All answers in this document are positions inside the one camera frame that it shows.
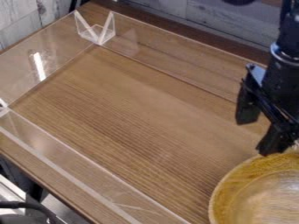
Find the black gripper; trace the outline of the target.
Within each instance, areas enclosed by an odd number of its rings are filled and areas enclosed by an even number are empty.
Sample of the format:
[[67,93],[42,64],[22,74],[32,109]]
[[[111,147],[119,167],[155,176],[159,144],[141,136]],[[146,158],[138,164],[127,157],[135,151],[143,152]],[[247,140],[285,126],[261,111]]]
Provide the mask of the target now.
[[274,43],[267,68],[247,64],[238,93],[238,125],[254,123],[265,113],[271,122],[258,143],[262,156],[283,153],[299,137],[299,53],[291,55]]

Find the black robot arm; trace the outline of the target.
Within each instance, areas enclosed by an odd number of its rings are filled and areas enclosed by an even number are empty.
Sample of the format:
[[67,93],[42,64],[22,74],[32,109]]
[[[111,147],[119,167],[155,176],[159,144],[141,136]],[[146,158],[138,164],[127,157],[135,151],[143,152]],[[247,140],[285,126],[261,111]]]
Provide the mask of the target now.
[[282,153],[299,140],[299,0],[283,0],[279,35],[267,67],[247,65],[235,119],[239,125],[266,116],[270,127],[257,145],[263,156]]

